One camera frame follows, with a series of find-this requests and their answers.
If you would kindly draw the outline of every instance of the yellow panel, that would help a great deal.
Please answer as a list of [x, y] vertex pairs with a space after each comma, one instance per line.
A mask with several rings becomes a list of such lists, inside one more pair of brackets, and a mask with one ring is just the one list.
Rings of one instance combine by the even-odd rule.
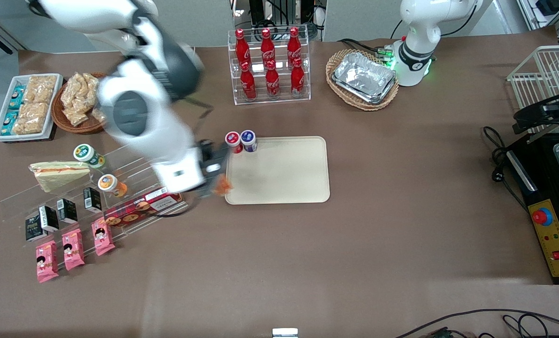
[[552, 223], [544, 226], [536, 222], [532, 222], [534, 224], [534, 228], [536, 229], [538, 240], [540, 240], [540, 246], [543, 249], [544, 257], [546, 257], [550, 274], [552, 274], [553, 277], [559, 277], [559, 260], [554, 259], [552, 255], [553, 252], [559, 252], [559, 220], [554, 213], [554, 209], [552, 209], [552, 203], [550, 202], [550, 199], [544, 200], [540, 203], [530, 205], [528, 210], [530, 210], [530, 214], [532, 214], [542, 207], [551, 212]]

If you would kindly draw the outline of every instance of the control panel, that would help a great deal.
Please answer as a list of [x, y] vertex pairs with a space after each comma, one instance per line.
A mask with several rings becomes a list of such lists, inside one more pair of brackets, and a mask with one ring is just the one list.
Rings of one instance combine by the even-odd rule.
[[528, 206], [528, 210], [550, 274], [559, 277], [559, 221], [552, 209], [552, 203], [550, 199], [544, 200]]

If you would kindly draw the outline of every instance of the aluminum foil container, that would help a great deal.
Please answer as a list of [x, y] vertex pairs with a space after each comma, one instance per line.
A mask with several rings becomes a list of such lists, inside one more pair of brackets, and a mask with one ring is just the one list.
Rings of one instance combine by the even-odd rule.
[[365, 102], [378, 105], [396, 82], [396, 73], [354, 52], [344, 56], [331, 79]]

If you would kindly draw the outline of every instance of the sandwich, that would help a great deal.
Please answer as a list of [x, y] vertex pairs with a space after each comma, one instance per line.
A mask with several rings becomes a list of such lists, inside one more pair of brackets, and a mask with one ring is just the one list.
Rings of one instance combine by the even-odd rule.
[[50, 192], [90, 173], [84, 162], [40, 162], [29, 166], [44, 192]]

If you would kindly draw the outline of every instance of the pink snack package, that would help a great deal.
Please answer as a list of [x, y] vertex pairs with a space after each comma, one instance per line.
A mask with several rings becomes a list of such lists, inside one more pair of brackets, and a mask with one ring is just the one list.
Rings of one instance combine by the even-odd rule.
[[67, 267], [67, 271], [85, 264], [84, 244], [81, 237], [81, 229], [69, 231], [62, 236], [64, 266]]
[[92, 223], [92, 234], [93, 245], [97, 255], [103, 255], [115, 248], [115, 245], [112, 243], [110, 227], [106, 224], [104, 217]]
[[37, 256], [37, 281], [43, 283], [58, 277], [58, 263], [56, 261], [56, 242], [51, 240], [35, 248]]

